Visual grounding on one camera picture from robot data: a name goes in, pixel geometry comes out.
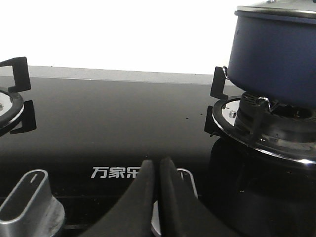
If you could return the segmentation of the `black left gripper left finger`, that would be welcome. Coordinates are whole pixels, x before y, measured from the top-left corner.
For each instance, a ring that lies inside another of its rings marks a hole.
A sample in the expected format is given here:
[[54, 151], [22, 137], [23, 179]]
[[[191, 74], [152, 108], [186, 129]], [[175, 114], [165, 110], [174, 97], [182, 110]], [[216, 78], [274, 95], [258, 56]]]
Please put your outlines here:
[[145, 160], [117, 203], [82, 237], [149, 237], [155, 189], [154, 164]]

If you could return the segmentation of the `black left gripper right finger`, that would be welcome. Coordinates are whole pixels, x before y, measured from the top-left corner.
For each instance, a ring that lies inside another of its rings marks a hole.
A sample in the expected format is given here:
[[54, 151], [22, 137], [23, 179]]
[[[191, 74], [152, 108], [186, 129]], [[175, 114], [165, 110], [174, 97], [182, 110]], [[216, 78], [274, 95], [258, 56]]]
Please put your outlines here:
[[163, 237], [238, 236], [195, 197], [171, 158], [161, 160], [159, 177], [159, 217]]

